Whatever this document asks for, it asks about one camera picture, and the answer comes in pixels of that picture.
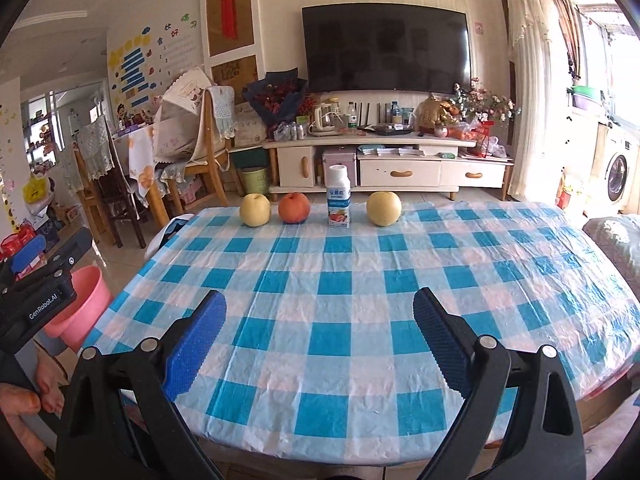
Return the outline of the person's left hand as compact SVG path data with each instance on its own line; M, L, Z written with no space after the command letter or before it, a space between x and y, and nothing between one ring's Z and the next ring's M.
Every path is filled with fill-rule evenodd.
M34 370L37 392L2 382L1 411L9 427L20 441L29 457L40 468L46 458L46 445L23 420L24 416L37 415L43 408L49 414L61 416L64 408L64 396L60 385L66 383L64 370L56 364L47 352L32 346L26 354L27 367Z

